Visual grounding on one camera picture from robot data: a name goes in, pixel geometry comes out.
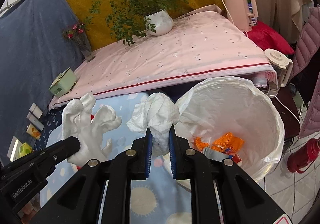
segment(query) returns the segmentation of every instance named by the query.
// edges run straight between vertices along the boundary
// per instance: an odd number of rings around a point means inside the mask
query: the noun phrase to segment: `red stripe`
[[[112,92],[112,91],[116,91],[116,90],[120,90],[120,89],[125,89],[125,88],[129,88],[129,87],[140,86],[140,85],[145,85],[145,84],[164,81],[164,80],[176,79],[176,78],[181,78],[181,77],[196,76],[196,75],[206,74],[206,73],[210,73],[210,72],[214,72],[214,71],[227,70],[227,69],[240,69],[240,68],[247,68],[247,67],[255,67],[255,66],[259,66],[259,65],[270,65],[270,63],[259,63],[259,64],[253,64],[253,65],[250,64],[250,65],[242,65],[242,66],[228,67],[228,68],[222,68],[222,69],[211,69],[211,70],[198,72],[198,73],[191,73],[191,74],[180,75],[180,76],[175,76],[175,77],[161,78],[161,79],[151,80],[151,81],[147,81],[147,82],[136,83],[135,85],[123,86],[123,87],[119,87],[119,88],[115,88],[115,89],[111,89],[111,90],[106,90],[106,91],[103,91],[103,92],[96,93],[94,95],[100,95],[100,94],[104,94],[104,93],[108,93],[108,92]],[[63,102],[60,102],[60,103],[57,102],[55,104],[61,104],[61,103],[68,102],[68,101],[71,101],[71,100],[72,99],[66,100],[66,101],[63,101]]]

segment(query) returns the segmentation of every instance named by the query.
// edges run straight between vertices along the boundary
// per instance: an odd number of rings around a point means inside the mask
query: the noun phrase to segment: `metal screw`
[[[95,160],[95,159],[92,159],[92,160],[90,160],[90,161],[88,162],[88,165],[89,165],[90,167],[95,167],[95,166],[97,166],[97,164],[98,164],[98,161]]]
[[[186,154],[187,154],[187,155],[195,155],[195,154],[196,154],[196,151],[193,150],[193,149],[188,149],[188,150],[186,150]]]
[[[232,166],[233,165],[233,160],[231,160],[231,159],[225,159],[223,162],[227,166]]]
[[[126,151],[125,154],[128,156],[134,156],[136,154],[136,151],[133,149],[130,149],[130,150]]]

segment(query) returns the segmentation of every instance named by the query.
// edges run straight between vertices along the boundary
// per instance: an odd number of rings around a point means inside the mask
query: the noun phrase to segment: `white plant pot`
[[[156,25],[156,32],[152,32],[149,30],[150,35],[152,36],[161,36],[169,31],[171,31],[173,26],[173,20],[169,16],[166,10],[159,11],[157,13],[146,16],[146,19],[150,19],[147,24]]]

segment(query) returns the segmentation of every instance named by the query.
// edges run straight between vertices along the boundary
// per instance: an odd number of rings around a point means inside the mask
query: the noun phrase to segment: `red pillow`
[[[258,21],[258,24],[252,27],[252,31],[248,32],[248,38],[263,51],[272,48],[285,55],[294,54],[294,50],[289,43],[273,28],[261,21]]]

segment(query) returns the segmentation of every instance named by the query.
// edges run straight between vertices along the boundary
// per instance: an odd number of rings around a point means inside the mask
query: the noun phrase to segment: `green box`
[[[65,72],[60,73],[52,82],[49,91],[57,98],[68,93],[76,82],[76,75],[68,68]]]

